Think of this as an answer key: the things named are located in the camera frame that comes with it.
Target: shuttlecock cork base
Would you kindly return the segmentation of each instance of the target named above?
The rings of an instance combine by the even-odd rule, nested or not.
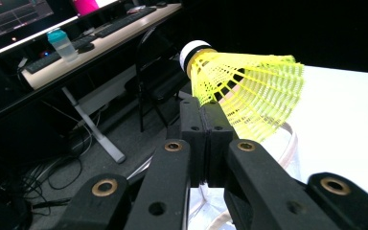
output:
[[[256,142],[286,121],[304,85],[293,56],[219,53],[200,40],[182,49],[180,64],[200,105],[219,102],[238,136]]]

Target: floor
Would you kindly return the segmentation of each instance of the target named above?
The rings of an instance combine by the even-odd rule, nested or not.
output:
[[[161,109],[167,119],[172,119],[178,114],[179,102],[171,99]],[[126,161],[117,164],[81,127],[72,147],[75,152],[79,152],[78,158],[64,160],[64,164],[61,164],[62,159],[57,159],[30,172],[43,181],[41,185],[35,185],[35,189],[27,195],[33,205],[46,201],[60,204],[63,199],[73,197],[87,180],[101,173],[129,177],[150,159],[154,148],[166,139],[167,129],[154,110],[145,116],[145,130],[140,132],[135,100],[116,99],[101,112],[100,117],[93,120],[98,122],[99,130],[126,155]],[[34,209],[30,229],[55,228],[65,209],[66,206]]]

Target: water bottle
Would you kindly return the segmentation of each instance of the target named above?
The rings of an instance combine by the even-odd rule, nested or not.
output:
[[[58,54],[66,61],[71,62],[78,57],[76,49],[71,44],[67,34],[61,29],[55,29],[47,33],[49,42],[56,49]]]

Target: shuttlecock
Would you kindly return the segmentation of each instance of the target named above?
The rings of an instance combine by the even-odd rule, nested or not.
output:
[[[256,142],[286,121],[304,84],[293,56],[219,53],[200,40],[182,49],[180,64],[200,105],[218,102],[238,136]]]

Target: office chair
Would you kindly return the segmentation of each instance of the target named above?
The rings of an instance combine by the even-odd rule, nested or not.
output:
[[[136,94],[139,103],[140,131],[143,132],[144,102],[149,101],[164,126],[168,126],[158,105],[163,104],[189,82],[178,61],[182,47],[190,41],[187,30],[164,22],[149,29],[136,49],[136,77],[126,85],[127,92]]]

